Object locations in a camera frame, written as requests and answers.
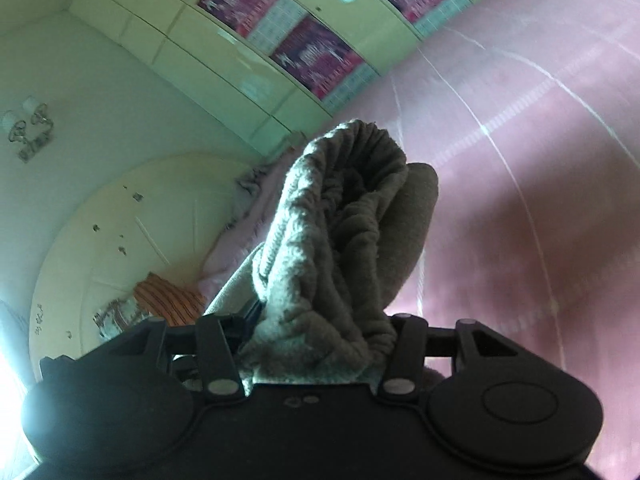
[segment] round headboard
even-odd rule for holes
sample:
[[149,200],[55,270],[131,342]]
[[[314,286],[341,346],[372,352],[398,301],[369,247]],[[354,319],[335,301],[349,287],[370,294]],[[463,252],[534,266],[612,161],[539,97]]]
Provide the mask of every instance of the round headboard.
[[30,355],[79,358],[100,344],[94,314],[155,272],[193,283],[232,215],[239,162],[193,153],[147,163],[91,196],[54,241],[31,304]]

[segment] pink bedspread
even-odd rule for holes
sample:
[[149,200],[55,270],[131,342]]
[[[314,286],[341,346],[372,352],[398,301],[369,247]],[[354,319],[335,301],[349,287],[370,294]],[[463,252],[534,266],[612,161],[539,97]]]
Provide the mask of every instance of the pink bedspread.
[[590,464],[640,473],[640,0],[483,0],[336,123],[388,128],[440,175],[394,311],[475,317],[585,381]]

